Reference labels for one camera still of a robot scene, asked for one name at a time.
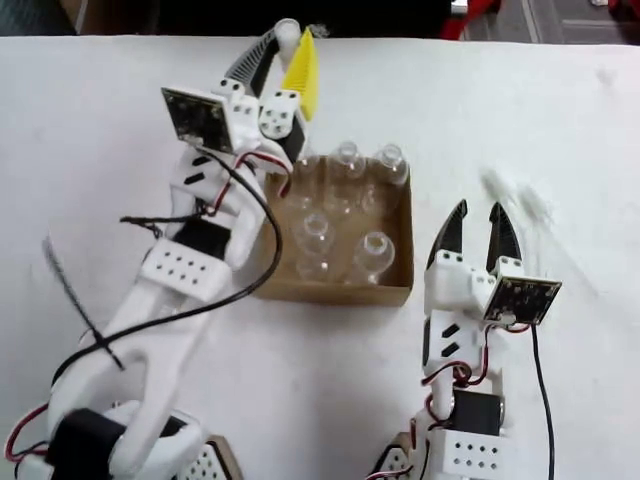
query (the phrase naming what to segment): cardboard box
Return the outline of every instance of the cardboard box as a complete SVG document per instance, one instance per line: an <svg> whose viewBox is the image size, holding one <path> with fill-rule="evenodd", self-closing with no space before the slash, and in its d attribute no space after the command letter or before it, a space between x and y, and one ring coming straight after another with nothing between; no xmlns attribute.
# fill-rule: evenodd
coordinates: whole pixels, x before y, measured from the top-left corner
<svg viewBox="0 0 640 480"><path fill-rule="evenodd" d="M314 210L322 208L324 191L324 157L316 168L318 198ZM411 224L411 176L401 193L400 203L393 214L386 217L372 216L361 209L348 220L339 220L327 215L336 229L336 241L329 259L333 272L329 283L302 280L296 272L295 263L298 248L293 240L292 228L309 212L297 212L286 199L277 196L281 176L267 176L265 194L267 201L282 229L282 260L274 275L256 291L260 298L288 300L292 302L313 302L333 305L385 305L400 306L409 297L413 287L413 229ZM358 240L367 232L380 230L393 241L396 258L393 265L380 278L380 285L346 285L343 283L348 268L351 267L354 249ZM266 222L262 232L262 258L265 264L271 261L275 248L275 238L271 225Z"/></svg>

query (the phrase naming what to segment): bracket with holes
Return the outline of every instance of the bracket with holes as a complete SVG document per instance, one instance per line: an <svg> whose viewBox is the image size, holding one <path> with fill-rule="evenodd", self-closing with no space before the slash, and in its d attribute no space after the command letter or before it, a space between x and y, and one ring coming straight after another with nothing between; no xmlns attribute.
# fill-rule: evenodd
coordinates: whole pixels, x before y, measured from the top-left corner
<svg viewBox="0 0 640 480"><path fill-rule="evenodd" d="M202 446L198 457L176 476L178 480L242 480L240 467L229 444L212 436Z"/></svg>
<svg viewBox="0 0 640 480"><path fill-rule="evenodd" d="M505 478L509 441L504 437L455 430L436 430L431 439L432 473L478 480Z"/></svg>
<svg viewBox="0 0 640 480"><path fill-rule="evenodd" d="M393 447L387 451L380 468L378 471L381 472L393 472L396 470L402 470L409 465L409 459L407 455L404 453L404 450L400 447ZM409 474L400 475L398 477L390 477L397 480L409 480Z"/></svg>
<svg viewBox="0 0 640 480"><path fill-rule="evenodd" d="M231 279L231 269L221 260L166 238L156 242L140 274L202 302L211 302Z"/></svg>

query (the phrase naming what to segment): glass bottle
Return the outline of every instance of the glass bottle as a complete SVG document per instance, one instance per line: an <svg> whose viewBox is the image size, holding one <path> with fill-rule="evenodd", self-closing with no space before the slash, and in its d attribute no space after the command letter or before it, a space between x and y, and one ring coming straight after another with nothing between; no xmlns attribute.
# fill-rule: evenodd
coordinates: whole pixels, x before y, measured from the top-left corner
<svg viewBox="0 0 640 480"><path fill-rule="evenodd" d="M293 228L298 246L296 271L303 280L327 281L329 278L329 251L335 240L335 230L323 213L306 216Z"/></svg>
<svg viewBox="0 0 640 480"><path fill-rule="evenodd" d="M349 215L360 202L365 159L353 142L343 142L327 157L324 205L327 212Z"/></svg>
<svg viewBox="0 0 640 480"><path fill-rule="evenodd" d="M377 285L395 257L396 248L385 233L367 233L356 245L347 283Z"/></svg>
<svg viewBox="0 0 640 480"><path fill-rule="evenodd" d="M286 197L289 207L298 210L309 210L317 198L318 190L318 157L301 158L293 166L291 190Z"/></svg>
<svg viewBox="0 0 640 480"><path fill-rule="evenodd" d="M400 203L408 176L409 164L400 147L392 143L384 146L374 158L367 161L362 209L378 216L393 213Z"/></svg>

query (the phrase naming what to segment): white robotic arm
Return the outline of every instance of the white robotic arm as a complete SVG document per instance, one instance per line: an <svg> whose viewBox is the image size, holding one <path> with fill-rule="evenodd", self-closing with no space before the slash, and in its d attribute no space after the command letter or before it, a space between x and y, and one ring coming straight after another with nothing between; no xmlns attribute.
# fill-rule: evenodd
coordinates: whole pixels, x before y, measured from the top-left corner
<svg viewBox="0 0 640 480"><path fill-rule="evenodd" d="M173 410L179 381L211 321L210 310L234 301L227 291L232 272L245 264L264 222L268 207L256 169L289 177L307 148L307 124L315 108L313 39L308 31L300 37L299 27L293 39L291 22L286 25L285 81L265 101L260 95L279 49L273 30L212 92L163 89L176 134L188 144L171 179L173 219L131 222L164 220L168 226L103 332L125 368L144 364L143 396L94 411L118 366L96 346L74 354L52 387L48 452L20 457L18 478L169 480L181 476L201 452L205 429ZM160 236L158 227L153 229ZM189 318L166 321L182 317ZM150 324L155 318L161 320Z"/></svg>
<svg viewBox="0 0 640 480"><path fill-rule="evenodd" d="M463 200L438 234L424 276L423 384L431 394L412 419L408 440L387 448L370 480L505 478L513 422L502 356L495 355L504 339L494 334L489 345L489 336L535 329L561 283L525 276L515 231L499 203L490 215L486 268L471 266L462 254L466 214ZM475 389L486 379L490 389ZM395 474L381 476L382 470Z"/></svg>

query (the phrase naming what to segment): white table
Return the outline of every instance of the white table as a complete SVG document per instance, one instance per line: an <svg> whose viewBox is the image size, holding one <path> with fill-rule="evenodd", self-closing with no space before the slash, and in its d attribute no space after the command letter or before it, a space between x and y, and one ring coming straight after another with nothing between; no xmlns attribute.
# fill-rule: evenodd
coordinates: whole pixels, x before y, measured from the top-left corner
<svg viewBox="0 0 640 480"><path fill-rule="evenodd" d="M0 435L47 397L81 322L40 251L50 230L104 324L151 245L123 214L166 214L182 152L163 85L206 88L250 43L212 38L0 39ZM531 182L555 206L566 262L541 328L558 479L637 477L640 360L640 50L444 43L318 42L313 143L401 145L412 162L416 283L401 309L248 299L227 308L195 355L179 407L227 436L248 479L363 478L421 405L421 280L437 230L466 197L465 253L486 259L491 201L478 170ZM512 341L511 478L546 478L531 341ZM39 440L42 425L26 432ZM3 478L9 478L9 467Z"/></svg>

